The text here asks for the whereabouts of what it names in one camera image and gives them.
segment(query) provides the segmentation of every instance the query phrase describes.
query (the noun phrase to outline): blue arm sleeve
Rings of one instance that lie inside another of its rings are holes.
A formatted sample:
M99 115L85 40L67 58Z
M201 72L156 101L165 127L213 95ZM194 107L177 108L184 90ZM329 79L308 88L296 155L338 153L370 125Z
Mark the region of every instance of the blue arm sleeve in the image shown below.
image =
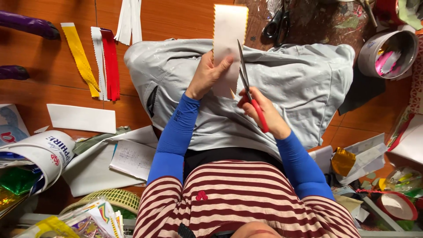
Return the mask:
M276 139L276 145L286 176L300 199L318 195L335 200L319 166L302 147L293 131L284 140Z
M157 145L147 185L162 176L174 176L182 183L184 155L191 141L200 101L182 95Z

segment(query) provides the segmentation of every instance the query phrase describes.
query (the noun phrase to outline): black pants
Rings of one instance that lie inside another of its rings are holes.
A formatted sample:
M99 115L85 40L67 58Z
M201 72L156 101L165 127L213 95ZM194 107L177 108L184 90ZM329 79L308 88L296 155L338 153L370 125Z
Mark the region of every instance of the black pants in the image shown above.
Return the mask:
M223 160L242 160L242 161L257 161L257 162L266 162L276 168L278 168L283 174L285 170L283 169L282 163L269 155L266 152L241 148L241 147L227 147L227 148L218 148L218 149L208 149L201 151L187 150L184 157L184 182L187 179L188 175L192 170L197 168L200 165Z

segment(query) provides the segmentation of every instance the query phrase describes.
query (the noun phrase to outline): red-handled scissors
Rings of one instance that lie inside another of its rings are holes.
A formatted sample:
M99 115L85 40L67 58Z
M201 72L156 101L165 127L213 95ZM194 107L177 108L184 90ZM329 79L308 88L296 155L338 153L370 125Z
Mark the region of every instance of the red-handled scissors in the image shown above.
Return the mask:
M266 119L264 118L263 111L261 110L261 107L258 105L257 101L251 97L250 93L250 84L248 83L248 77L247 77L247 71L245 70L245 62L244 62L244 56L242 55L242 48L241 44L238 41L238 48L239 48L239 56L241 57L241 67L239 68L239 74L241 75L242 83L244 84L245 88L245 94L248 97L248 101L253 105L255 110L257 111L258 119L261 122L262 128L261 131L263 133L269 132L269 127L267 126Z

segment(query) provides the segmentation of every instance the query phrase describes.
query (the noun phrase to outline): scissors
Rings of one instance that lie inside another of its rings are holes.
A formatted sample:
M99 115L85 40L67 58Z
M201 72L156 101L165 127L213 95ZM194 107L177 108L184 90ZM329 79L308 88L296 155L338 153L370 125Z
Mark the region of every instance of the scissors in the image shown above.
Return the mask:
M289 0L283 0L280 9L263 29L263 36L269 39L273 39L275 46L280 47L285 43L285 40L288 37L290 24Z
M251 96L251 93L250 93L250 84L248 83L247 71L245 69L244 56L242 55L242 48L241 48L241 44L239 43L239 40L238 40L238 49L239 49L239 56L241 57L241 66L242 66L242 71L241 71L241 67L239 67L239 74L241 75L242 84L244 85L244 88L245 88L245 94L248 97L249 103L251 103L251 105L253 105L254 109L257 112L258 119L260 120L261 125L263 127L263 128L261 128L261 131L263 133L269 132L269 127L267 126L267 122L266 122L266 119L264 118L263 111L261 110L261 107L258 105L257 101L255 99L253 99L253 97Z

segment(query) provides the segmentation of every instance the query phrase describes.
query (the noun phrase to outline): yellow basket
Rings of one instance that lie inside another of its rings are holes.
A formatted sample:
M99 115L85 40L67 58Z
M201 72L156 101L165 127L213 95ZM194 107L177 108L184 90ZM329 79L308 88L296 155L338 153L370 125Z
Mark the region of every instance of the yellow basket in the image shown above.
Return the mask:
M103 189L103 190L88 194L87 196L79 200L78 202L67 206L65 209L63 209L60 212L60 215L67 213L68 211L71 211L73 208L83 206L99 196L106 197L108 202L110 202L110 204L114 206L124 208L134 213L135 215L138 213L140 198L131 192L128 192L122 189L113 188L113 189Z

